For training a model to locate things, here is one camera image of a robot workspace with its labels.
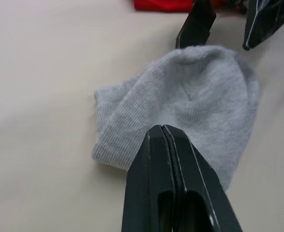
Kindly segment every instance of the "black plastic part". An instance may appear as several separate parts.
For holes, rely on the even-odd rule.
[[[215,18],[216,13],[210,0],[194,1],[192,10],[177,36],[176,48],[204,45]]]
[[[150,129],[128,171],[122,232],[241,232],[220,181],[187,135]]]
[[[243,48],[252,49],[284,24],[284,0],[250,0]]]

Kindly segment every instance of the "white table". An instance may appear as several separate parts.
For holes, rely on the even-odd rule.
[[[126,173],[94,163],[93,90],[171,51],[186,14],[130,0],[0,0],[0,232],[120,232]],[[284,26],[253,51],[220,14],[209,44],[250,60],[262,97],[228,191],[245,232],[284,232]]]

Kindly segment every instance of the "red fabric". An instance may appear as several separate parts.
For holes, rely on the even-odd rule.
[[[142,11],[190,12],[194,0],[134,0],[134,7]],[[212,0],[213,7],[220,7],[225,0]]]

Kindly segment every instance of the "sock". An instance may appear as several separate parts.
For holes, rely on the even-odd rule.
[[[174,50],[94,95],[96,161],[128,170],[146,132],[167,124],[185,131],[226,189],[250,137],[259,84],[234,51],[196,46]]]

